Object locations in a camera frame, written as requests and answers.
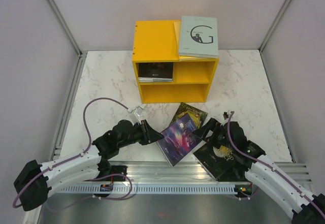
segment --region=robotic arm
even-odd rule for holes
[[[292,219],[291,223],[325,223],[325,196],[313,195],[284,173],[258,145],[247,140],[237,122],[230,122],[232,115],[228,117],[224,113],[224,125],[211,118],[194,134],[213,147],[225,146],[231,149],[246,179],[278,203]],[[212,131],[212,135],[206,137],[209,131]]]
[[[25,189],[19,197],[21,205],[25,211],[33,210],[64,187],[109,175],[112,167],[108,160],[116,156],[120,148],[136,142],[147,145],[162,138],[164,136],[152,129],[146,120],[134,125],[121,120],[112,130],[94,140],[86,153],[81,150],[40,165],[33,160],[25,165],[14,182],[17,193]]]

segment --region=man illustration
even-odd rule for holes
[[[203,43],[202,38],[200,37],[200,34],[195,34],[195,36],[192,36],[192,39],[194,39],[198,43]]]

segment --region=marble surface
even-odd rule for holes
[[[234,110],[234,120],[248,139],[258,144],[275,162],[291,162],[288,146],[275,108],[261,57],[257,50],[220,50],[220,62],[206,103],[191,104],[209,113],[207,120],[222,120],[224,111]],[[61,156],[88,143],[83,125],[85,105],[98,97],[110,97],[134,108],[141,104],[131,51],[88,52],[73,104]],[[143,119],[157,131],[165,129],[179,104],[147,104]],[[98,101],[87,110],[92,139],[110,130],[119,120],[130,119],[124,108],[111,101]],[[116,161],[166,161],[156,143],[138,143],[120,149]],[[191,154],[182,161],[196,161]]]

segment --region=gray book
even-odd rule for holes
[[[182,16],[179,55],[217,58],[217,19],[213,17]]]

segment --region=gray floor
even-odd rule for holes
[[[62,208],[86,195],[56,194],[48,200]],[[265,193],[250,201],[219,195],[136,195],[123,201],[89,199],[60,213],[43,207],[39,224],[93,223],[281,223],[290,219]]]

